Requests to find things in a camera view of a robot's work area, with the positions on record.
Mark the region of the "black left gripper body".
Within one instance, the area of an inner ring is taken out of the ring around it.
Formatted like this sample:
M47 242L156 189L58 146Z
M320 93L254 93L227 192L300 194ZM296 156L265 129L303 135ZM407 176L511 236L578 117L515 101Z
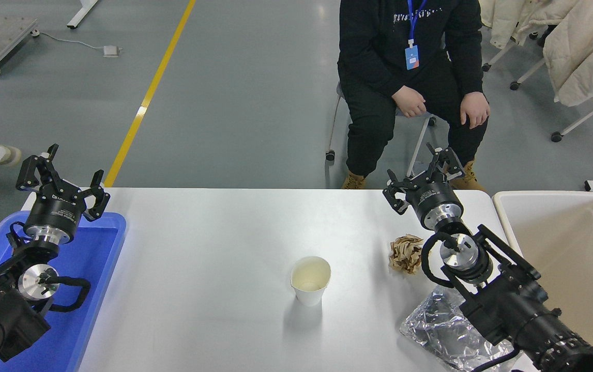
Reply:
M74 237L86 209L80 193L81 189L70 183L60 188L51 183L41 186L25 221L25 234L36 236L40 229L50 227L61 230L63 236Z

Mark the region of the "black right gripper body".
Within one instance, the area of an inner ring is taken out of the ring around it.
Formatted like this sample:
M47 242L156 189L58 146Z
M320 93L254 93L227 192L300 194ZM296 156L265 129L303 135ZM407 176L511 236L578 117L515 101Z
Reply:
M414 208L419 222L461 221L463 206L452 187L445 181L429 183L412 179L415 188L407 191L407 202Z

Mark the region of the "person's left hand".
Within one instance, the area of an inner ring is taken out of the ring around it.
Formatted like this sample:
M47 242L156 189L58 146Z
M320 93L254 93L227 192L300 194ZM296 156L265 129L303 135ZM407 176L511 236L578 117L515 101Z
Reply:
M483 92L469 92L465 94L460 103L460 122L475 129L485 124L490 116L491 109Z

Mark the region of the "person's right hand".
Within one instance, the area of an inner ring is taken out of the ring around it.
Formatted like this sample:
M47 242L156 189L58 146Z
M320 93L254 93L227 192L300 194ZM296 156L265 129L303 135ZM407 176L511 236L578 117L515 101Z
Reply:
M402 86L391 96L402 114L411 118L427 112L424 97L416 90Z

